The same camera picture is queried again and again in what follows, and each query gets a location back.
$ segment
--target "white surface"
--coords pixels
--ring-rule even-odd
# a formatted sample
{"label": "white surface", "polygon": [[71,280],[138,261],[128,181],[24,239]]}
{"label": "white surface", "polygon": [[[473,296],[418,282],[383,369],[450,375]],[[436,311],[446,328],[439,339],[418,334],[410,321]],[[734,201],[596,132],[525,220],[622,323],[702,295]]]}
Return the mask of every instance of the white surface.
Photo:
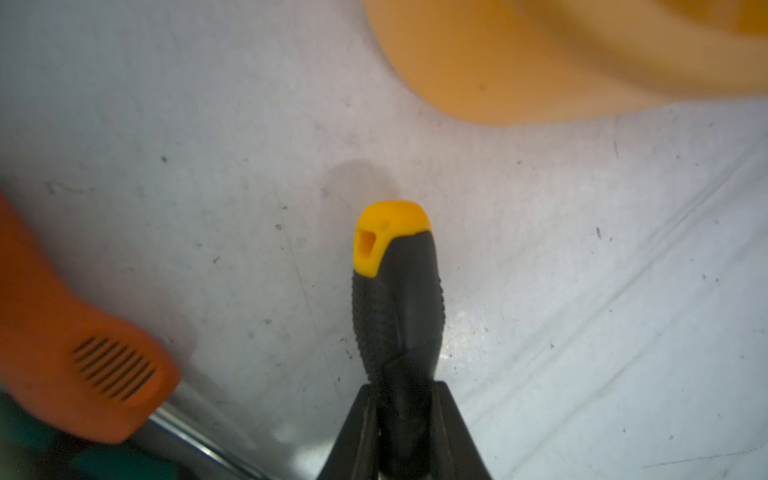
{"label": "white surface", "polygon": [[765,478],[768,102],[464,124],[357,0],[7,0],[0,65],[2,190],[255,463],[322,465],[365,378],[354,223],[404,197],[497,479]]}

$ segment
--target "yellow plastic part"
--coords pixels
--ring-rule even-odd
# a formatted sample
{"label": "yellow plastic part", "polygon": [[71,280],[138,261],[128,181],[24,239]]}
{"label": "yellow plastic part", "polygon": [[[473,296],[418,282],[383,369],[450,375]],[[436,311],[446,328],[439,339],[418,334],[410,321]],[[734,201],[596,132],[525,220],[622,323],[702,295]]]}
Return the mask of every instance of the yellow plastic part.
{"label": "yellow plastic part", "polygon": [[395,70],[481,124],[768,93],[766,0],[366,0]]}
{"label": "yellow plastic part", "polygon": [[426,231],[432,231],[429,218],[413,202],[390,200],[369,205],[357,220],[353,250],[355,271],[375,278],[392,240]]}

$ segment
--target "chrome metal rod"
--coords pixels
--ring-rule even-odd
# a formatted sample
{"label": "chrome metal rod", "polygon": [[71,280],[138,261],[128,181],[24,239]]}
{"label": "chrome metal rod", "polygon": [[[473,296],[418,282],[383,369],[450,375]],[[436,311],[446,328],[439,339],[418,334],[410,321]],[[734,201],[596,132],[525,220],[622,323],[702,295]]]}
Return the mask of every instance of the chrome metal rod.
{"label": "chrome metal rod", "polygon": [[275,480],[238,454],[224,448],[167,403],[154,411],[150,421],[243,480]]}

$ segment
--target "orange tool handle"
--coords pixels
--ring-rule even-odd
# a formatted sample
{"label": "orange tool handle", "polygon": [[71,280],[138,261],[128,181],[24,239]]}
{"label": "orange tool handle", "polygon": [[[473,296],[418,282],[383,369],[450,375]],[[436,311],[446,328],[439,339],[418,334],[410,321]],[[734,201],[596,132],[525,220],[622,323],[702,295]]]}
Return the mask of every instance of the orange tool handle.
{"label": "orange tool handle", "polygon": [[119,443],[180,380],[152,337],[75,295],[0,194],[0,382],[43,422]]}

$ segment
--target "black rubber grip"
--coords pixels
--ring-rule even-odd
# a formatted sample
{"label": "black rubber grip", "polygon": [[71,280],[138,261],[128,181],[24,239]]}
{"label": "black rubber grip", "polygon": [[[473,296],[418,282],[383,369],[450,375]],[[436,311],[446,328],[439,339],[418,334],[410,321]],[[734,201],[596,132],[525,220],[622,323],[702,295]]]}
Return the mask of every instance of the black rubber grip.
{"label": "black rubber grip", "polygon": [[378,407],[379,466],[392,478],[429,471],[430,384],[445,308],[431,232],[392,240],[379,272],[353,276],[353,325]]}

